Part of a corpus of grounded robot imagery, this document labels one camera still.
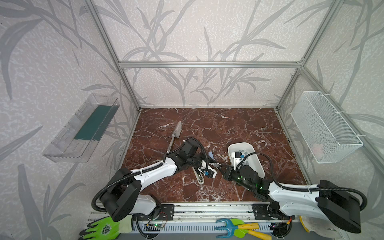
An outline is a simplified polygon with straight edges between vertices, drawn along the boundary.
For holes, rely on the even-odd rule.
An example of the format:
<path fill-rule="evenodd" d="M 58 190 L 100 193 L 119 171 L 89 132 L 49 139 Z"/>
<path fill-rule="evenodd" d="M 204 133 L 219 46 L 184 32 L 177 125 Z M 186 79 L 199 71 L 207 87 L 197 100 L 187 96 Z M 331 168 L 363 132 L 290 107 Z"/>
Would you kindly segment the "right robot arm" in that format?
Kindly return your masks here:
<path fill-rule="evenodd" d="M 268 212 L 277 216 L 303 216 L 331 222 L 346 232 L 361 233 L 361 211 L 368 199 L 359 190 L 342 188 L 330 181 L 318 185 L 287 185 L 261 178 L 241 160 L 237 166 L 216 164 L 223 178 L 242 186 L 261 201 L 269 202 Z"/>

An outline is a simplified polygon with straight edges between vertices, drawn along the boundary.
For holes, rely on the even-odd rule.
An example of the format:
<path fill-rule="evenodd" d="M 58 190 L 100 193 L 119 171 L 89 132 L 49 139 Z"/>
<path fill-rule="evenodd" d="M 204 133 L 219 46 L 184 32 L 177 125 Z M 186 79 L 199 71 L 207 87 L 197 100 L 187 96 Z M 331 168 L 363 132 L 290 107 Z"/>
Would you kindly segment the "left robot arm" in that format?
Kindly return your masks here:
<path fill-rule="evenodd" d="M 131 171 L 118 170 L 96 193 L 91 206 L 97 212 L 108 213 L 114 222 L 128 215 L 157 217 L 161 212 L 160 201 L 152 195 L 142 195 L 142 190 L 189 168 L 206 178 L 215 178 L 217 171 L 210 166 L 212 160 L 199 140 L 187 138 L 178 148 L 166 152 L 159 162 Z"/>

